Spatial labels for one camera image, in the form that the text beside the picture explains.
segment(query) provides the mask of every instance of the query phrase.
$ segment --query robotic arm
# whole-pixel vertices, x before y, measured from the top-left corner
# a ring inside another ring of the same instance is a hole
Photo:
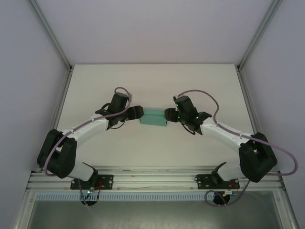
[[[84,162],[76,161],[76,150],[82,143],[97,133],[107,131],[119,122],[124,123],[128,120],[141,118],[143,116],[141,106],[130,107],[122,113],[126,109],[126,104],[130,98],[131,95],[116,92],[112,101],[96,111],[88,121],[82,124],[83,126],[78,125],[61,132],[56,129],[49,131],[37,158],[37,163],[40,167],[44,167],[50,152],[58,141],[71,132],[52,154],[47,164],[47,170],[59,178],[78,178],[91,183],[91,187],[94,187],[97,182],[98,171]]]
[[[239,154],[238,161],[223,162],[214,169],[212,181],[215,187],[221,187],[224,182],[243,177],[253,182],[259,182],[277,164],[276,157],[270,146],[244,137],[253,137],[267,142],[265,135],[262,133],[251,135],[234,130],[219,122],[215,123],[210,114],[197,112],[188,96],[174,97],[174,102],[176,103],[176,108],[165,110],[166,120],[181,123],[193,135],[198,133],[210,136]],[[240,135],[233,135],[220,128],[220,125]]]

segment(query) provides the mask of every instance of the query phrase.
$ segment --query white wall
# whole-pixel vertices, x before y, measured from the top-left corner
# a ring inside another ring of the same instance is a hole
[[[71,64],[237,64],[272,0],[37,2]]]
[[[65,68],[25,0],[0,7],[0,224],[15,220]]]
[[[300,228],[305,228],[305,1],[286,0],[245,68],[263,131],[271,142],[292,151],[298,172],[284,177]],[[278,152],[283,171],[293,168]]]
[[[252,127],[233,64],[93,64],[76,65],[58,129],[70,129],[108,103],[117,86],[132,93],[132,105],[165,110],[173,96],[190,89],[211,93],[220,105],[217,119],[251,133]],[[206,95],[189,93],[198,111],[215,112]],[[92,166],[217,166],[238,154],[208,136],[191,135],[178,123],[167,127],[128,121],[119,130],[99,133],[77,150],[77,160]]]

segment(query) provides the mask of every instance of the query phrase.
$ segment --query teal foam block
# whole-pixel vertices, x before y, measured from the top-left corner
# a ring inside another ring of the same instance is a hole
[[[140,123],[145,125],[167,126],[163,109],[144,108],[144,115],[140,118]]]

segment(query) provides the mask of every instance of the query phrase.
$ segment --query glass panel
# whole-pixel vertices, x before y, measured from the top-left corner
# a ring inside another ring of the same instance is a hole
[[[272,192],[246,192],[232,206],[201,201],[36,201],[29,229],[279,229]]]

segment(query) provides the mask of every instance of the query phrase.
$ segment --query black mounting plate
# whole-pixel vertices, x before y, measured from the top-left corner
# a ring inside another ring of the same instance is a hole
[[[212,181],[211,174],[198,174],[197,176],[195,176],[195,181],[197,182],[198,189],[236,189],[236,187],[239,188],[238,179],[224,181],[221,184],[217,185]]]
[[[113,185],[113,175],[98,175],[98,179],[95,185],[95,190],[112,190],[112,185]],[[89,190],[91,188],[91,183],[87,181],[82,181],[81,180],[81,188],[84,190]],[[78,179],[74,179],[71,182],[70,189],[72,190],[80,190],[80,187],[78,186]]]

